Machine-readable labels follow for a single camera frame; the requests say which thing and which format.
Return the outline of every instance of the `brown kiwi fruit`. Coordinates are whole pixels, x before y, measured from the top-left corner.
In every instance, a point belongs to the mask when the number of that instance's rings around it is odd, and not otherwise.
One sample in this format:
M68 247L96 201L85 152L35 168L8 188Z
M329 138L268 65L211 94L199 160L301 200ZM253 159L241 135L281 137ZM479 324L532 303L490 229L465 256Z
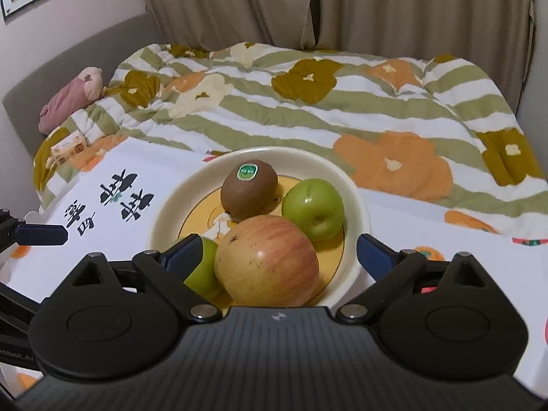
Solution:
M221 205L233 220L258 215L273 200L278 186L276 171L266 162L250 159L236 166L221 187Z

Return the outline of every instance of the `white wall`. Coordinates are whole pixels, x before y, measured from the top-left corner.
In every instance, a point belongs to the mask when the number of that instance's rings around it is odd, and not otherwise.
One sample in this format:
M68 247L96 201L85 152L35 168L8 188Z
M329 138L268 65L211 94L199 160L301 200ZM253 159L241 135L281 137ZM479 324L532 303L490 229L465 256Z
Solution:
M548 176L548 0L535 0L535 8L535 51L517 119Z
M7 22L0 20L0 100L17 82L67 48L144 11L144 0L40 0ZM19 217L38 208L32 158L1 103L0 208L9 208Z

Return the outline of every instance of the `brown curtain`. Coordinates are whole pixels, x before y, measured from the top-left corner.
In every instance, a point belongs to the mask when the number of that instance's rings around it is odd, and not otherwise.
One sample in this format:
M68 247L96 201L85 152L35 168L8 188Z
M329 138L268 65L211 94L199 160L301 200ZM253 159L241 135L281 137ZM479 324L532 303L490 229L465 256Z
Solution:
M531 0L311 0L319 48L480 66L514 110L530 37Z
M310 0L146 0L170 42L215 51L242 41L311 49Z

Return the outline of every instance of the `gray headboard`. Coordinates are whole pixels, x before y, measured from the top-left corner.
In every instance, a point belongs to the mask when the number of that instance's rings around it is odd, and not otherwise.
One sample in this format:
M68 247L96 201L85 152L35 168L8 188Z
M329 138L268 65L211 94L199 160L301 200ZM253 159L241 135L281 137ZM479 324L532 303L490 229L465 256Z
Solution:
M105 84L116 67L140 48L163 43L150 13L116 24L58 55L19 82L2 100L15 131L34 156L44 137L38 131L39 113L63 86L88 66L103 70ZM28 88L33 89L28 97Z

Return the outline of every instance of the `apple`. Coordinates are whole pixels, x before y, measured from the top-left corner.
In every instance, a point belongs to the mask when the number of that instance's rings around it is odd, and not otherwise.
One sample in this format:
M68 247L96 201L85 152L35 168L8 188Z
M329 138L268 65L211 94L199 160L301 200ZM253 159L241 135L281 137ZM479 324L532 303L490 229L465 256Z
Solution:
M293 307L311 298L320 264L310 240L291 221L260 215L223 237L215 274L238 306Z
M200 264L192 271L185 280L185 284L198 295L208 301L212 301L222 287L215 276L215 255L217 244L210 239L202 237L203 254Z
M324 179L305 179L283 198L282 216L300 228L311 241L323 241L335 236L343 226L343 199Z

